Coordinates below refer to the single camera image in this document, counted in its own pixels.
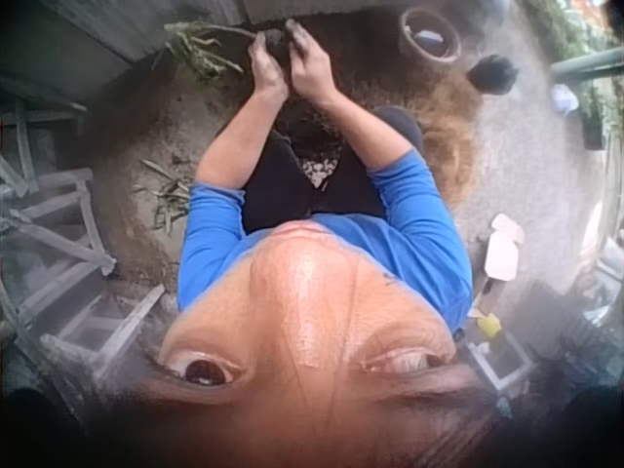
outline eye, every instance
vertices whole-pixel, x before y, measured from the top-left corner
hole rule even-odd
[[[223,359],[194,351],[176,353],[167,367],[187,382],[208,387],[231,383],[241,373]]]
[[[363,362],[365,371],[409,374],[437,366],[440,360],[422,348],[397,349]]]

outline woman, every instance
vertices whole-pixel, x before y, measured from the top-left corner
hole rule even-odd
[[[287,28],[294,90],[352,149],[316,192],[271,134],[290,91],[257,34],[253,95],[197,169],[181,315],[159,358],[173,378],[149,395],[194,408],[195,429],[170,422],[169,443],[193,458],[211,441],[227,466],[427,451],[481,394],[451,338],[472,302],[470,262],[408,114],[352,102],[314,38]]]

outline hand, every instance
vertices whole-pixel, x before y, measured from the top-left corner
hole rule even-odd
[[[252,58],[255,93],[271,102],[283,104],[289,96],[289,86],[279,63],[266,50],[266,38],[258,32],[249,48]]]
[[[290,43],[292,86],[304,98],[322,107],[337,93],[330,56],[295,20],[286,21],[286,28],[293,40]]]

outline blue sleeve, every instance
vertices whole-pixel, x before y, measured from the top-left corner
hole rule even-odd
[[[242,190],[206,183],[191,189],[190,211],[177,276],[177,305],[186,309],[215,279],[221,264],[244,236]]]
[[[441,313],[455,330],[472,305],[472,267],[431,171],[413,149],[369,174],[386,207],[386,220],[408,239],[427,269],[429,284],[422,286],[431,296],[444,298]]]

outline blue long-sleeve shirt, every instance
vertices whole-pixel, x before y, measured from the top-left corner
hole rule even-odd
[[[385,205],[385,219],[365,214],[313,214],[311,219],[420,293],[454,332],[472,304],[472,270],[431,172],[414,149],[369,175]],[[242,190],[194,185],[178,275],[180,310],[270,232],[245,234],[244,203]]]

